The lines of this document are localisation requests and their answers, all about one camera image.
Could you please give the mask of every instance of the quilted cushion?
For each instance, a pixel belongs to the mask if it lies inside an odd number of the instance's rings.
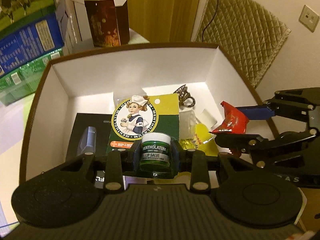
[[[207,0],[195,41],[212,19],[217,0]],[[237,67],[257,87],[278,55],[290,30],[283,22],[252,0],[220,0],[214,21],[204,32],[204,42],[222,46]]]

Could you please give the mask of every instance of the green jar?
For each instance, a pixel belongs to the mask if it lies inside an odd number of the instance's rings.
[[[171,138],[165,133],[151,132],[142,136],[140,168],[147,171],[167,171],[170,164]]]

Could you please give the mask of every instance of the yellow wrapper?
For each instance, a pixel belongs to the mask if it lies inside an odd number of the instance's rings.
[[[180,144],[184,150],[197,149],[208,156],[218,156],[219,153],[212,134],[203,123],[196,124],[196,133],[193,139],[180,140]]]

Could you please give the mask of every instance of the girl illustration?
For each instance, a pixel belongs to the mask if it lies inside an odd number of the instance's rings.
[[[136,134],[141,134],[147,130],[149,123],[143,119],[139,114],[139,111],[147,111],[147,104],[149,104],[148,96],[132,96],[130,101],[127,103],[129,109],[128,119],[122,118],[120,125],[126,127],[123,131],[125,134],[129,134],[130,131]]]

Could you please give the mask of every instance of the red wrapper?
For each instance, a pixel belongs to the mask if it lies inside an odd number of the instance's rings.
[[[244,113],[225,101],[223,101],[221,105],[224,108],[225,119],[222,124],[214,129],[211,133],[245,133],[245,129],[247,127],[249,119],[244,115]]]

